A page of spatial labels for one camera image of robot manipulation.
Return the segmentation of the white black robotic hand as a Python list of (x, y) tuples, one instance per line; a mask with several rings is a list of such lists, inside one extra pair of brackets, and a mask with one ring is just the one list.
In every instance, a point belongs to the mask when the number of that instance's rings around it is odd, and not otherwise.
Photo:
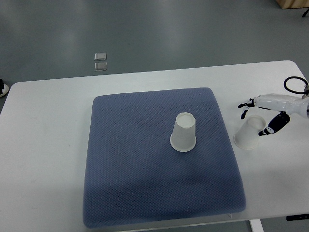
[(271, 135), (279, 132), (290, 122), (290, 115), (292, 114), (298, 114), (303, 118), (309, 117), (308, 97), (299, 98), (280, 94), (259, 95), (238, 105), (238, 108), (244, 109), (240, 118), (244, 119), (246, 113), (253, 107), (277, 111), (279, 113), (263, 130), (259, 131), (259, 136)]

